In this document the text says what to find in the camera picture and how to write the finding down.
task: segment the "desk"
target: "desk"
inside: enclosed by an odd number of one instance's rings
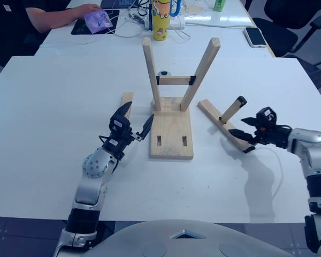
[[[108,134],[122,93],[135,93],[135,131],[150,115],[141,45],[139,51],[131,66],[120,55],[114,63],[102,56],[10,60],[0,74],[0,216],[67,219],[81,163],[100,145],[97,136]],[[163,58],[159,66],[166,64],[173,75],[191,74],[198,59]],[[160,90],[163,96],[184,91],[180,86]],[[194,158],[149,158],[148,137],[132,143],[109,182],[100,219],[303,222],[308,191],[299,159],[274,146],[240,152],[196,106],[208,98],[225,110],[239,95],[248,104],[231,121],[242,130],[253,131],[241,118],[271,106],[279,124],[321,131],[321,96],[297,60],[218,54],[190,105]]]
[[[69,7],[75,7],[84,3],[93,2],[100,4],[100,0],[72,0]],[[187,17],[187,20],[211,25],[243,25],[252,26],[247,12],[239,0],[226,1],[222,12],[213,11],[214,0],[196,0],[195,4],[200,5],[206,10],[194,17]],[[117,27],[121,26],[127,13],[119,17]],[[105,55],[107,58],[113,58],[117,54],[133,58],[136,51],[139,52],[140,42],[143,37],[150,36],[150,31],[143,31],[140,36],[123,39],[115,35],[71,35],[70,32],[74,22],[53,29],[44,44],[42,44],[36,55]],[[136,24],[126,23],[119,29],[119,35],[134,35],[141,30]],[[202,26],[186,26],[185,32],[191,36],[191,39],[184,42],[175,31],[169,30],[169,38],[166,41],[153,41],[156,61],[159,57],[167,54],[167,58],[175,60],[180,56],[199,56],[201,50],[205,49],[211,37],[218,37],[221,41],[219,55],[221,57],[271,57],[269,51],[264,49],[251,48],[242,32],[242,29],[236,28],[216,28]]]

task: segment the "person's hand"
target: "person's hand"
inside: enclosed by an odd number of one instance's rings
[[[97,4],[82,4],[73,8],[75,19],[83,19],[83,15],[88,12],[94,12],[101,10],[101,7]]]

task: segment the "wooden plank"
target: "wooden plank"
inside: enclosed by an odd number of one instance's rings
[[[181,111],[181,97],[161,97],[162,111],[154,111],[150,156],[192,159],[194,157],[189,109]]]
[[[195,81],[192,86],[188,87],[181,102],[181,111],[187,110],[190,102],[192,101],[198,87],[200,86],[205,74],[207,73],[210,65],[212,64],[215,55],[220,49],[220,40],[216,37],[211,38],[209,44],[202,56],[202,59],[195,71]]]
[[[154,95],[155,109],[157,111],[161,110],[160,104],[160,94],[158,90],[157,80],[156,80],[156,69],[154,62],[154,54],[151,49],[151,39],[149,37],[144,37],[143,39],[143,50],[145,55],[146,66],[148,68],[152,94]]]
[[[200,101],[197,106],[210,118],[220,129],[220,131],[228,137],[237,147],[239,147],[245,153],[254,149],[254,146],[247,143],[244,140],[235,138],[232,136],[228,130],[235,129],[231,122],[227,122],[226,124],[222,123],[219,120],[221,116],[221,112],[214,107],[214,105],[209,102],[207,99]]]
[[[159,85],[189,85],[191,76],[160,76]]]
[[[224,112],[224,114],[219,117],[222,123],[226,123],[237,111],[241,109],[247,103],[246,99],[243,96],[239,96],[234,103]]]
[[[122,106],[123,104],[127,103],[127,102],[130,102],[133,100],[133,92],[124,92],[123,93],[123,98],[121,99],[121,105]],[[131,114],[131,108],[129,108],[129,110],[127,111],[127,113],[125,114],[125,117],[127,119],[129,119],[129,115]]]

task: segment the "black chair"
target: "black chair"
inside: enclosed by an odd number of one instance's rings
[[[247,10],[252,1],[246,0]],[[321,16],[319,16],[310,23],[310,31],[294,48],[298,37],[288,28],[303,28],[319,10],[321,10],[321,0],[267,0],[264,11],[273,22],[261,18],[253,18],[253,21],[262,31],[273,53],[280,57],[287,52],[297,52],[317,29],[321,29]]]
[[[286,55],[284,57],[296,58],[310,77],[311,81],[314,83],[315,87],[317,89],[321,88],[321,69],[318,68],[318,65],[321,65],[321,62],[311,64],[295,55]]]

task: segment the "black mouse pad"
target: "black mouse pad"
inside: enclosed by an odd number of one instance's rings
[[[108,17],[111,19],[111,22],[113,24],[113,27],[110,27],[109,29],[104,29],[103,31],[99,31],[94,33],[93,35],[99,35],[99,34],[113,34],[111,32],[112,30],[116,29],[117,22],[118,22],[118,15],[120,13],[119,10],[106,10]],[[89,28],[86,25],[85,20],[78,19],[73,30],[71,31],[72,35],[91,35],[91,32]]]

